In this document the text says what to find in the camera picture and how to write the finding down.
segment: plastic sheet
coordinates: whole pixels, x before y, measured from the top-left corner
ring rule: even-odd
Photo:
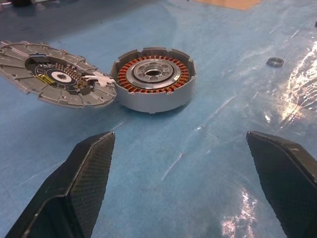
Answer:
[[[176,48],[195,60],[197,83],[187,106],[148,115],[118,103],[53,107],[0,80],[0,235],[75,144],[114,130],[94,238],[285,237],[245,135],[279,135],[317,158],[316,12],[314,0],[264,0],[247,11],[185,0],[6,7],[2,38],[47,42],[107,72],[131,49]],[[270,57],[284,66],[266,65]]]

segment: metal ring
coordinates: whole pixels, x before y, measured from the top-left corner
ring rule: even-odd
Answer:
[[[284,60],[282,60],[281,58],[272,57],[267,60],[266,64],[272,67],[282,67],[284,64]]]
[[[180,68],[165,59],[146,59],[130,67],[126,79],[144,89],[159,89],[174,84],[181,76]]]

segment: gray motor housing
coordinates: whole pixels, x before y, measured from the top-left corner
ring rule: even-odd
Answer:
[[[196,70],[190,56],[178,50],[172,49],[169,51],[166,48],[159,47],[144,48],[142,51],[133,50],[122,55],[119,60],[114,63],[110,75],[118,81],[118,72],[127,62],[143,56],[148,57],[155,55],[171,57],[185,64],[190,74],[188,82],[173,92],[167,93],[129,92],[119,84],[115,84],[116,97],[120,104],[135,111],[154,114],[173,110],[190,101],[194,92]]]

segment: metal bearing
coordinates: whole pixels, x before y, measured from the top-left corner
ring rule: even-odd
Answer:
[[[284,60],[282,60],[281,58],[272,57],[267,60],[266,64],[272,67],[282,67],[284,64]]]

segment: white plastic part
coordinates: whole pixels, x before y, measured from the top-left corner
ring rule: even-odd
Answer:
[[[85,76],[85,78],[87,79],[87,81],[97,80],[102,88],[106,87],[108,84],[115,83],[114,79],[110,78],[109,76],[105,76],[97,71],[93,72],[93,75],[94,76],[87,75]]]

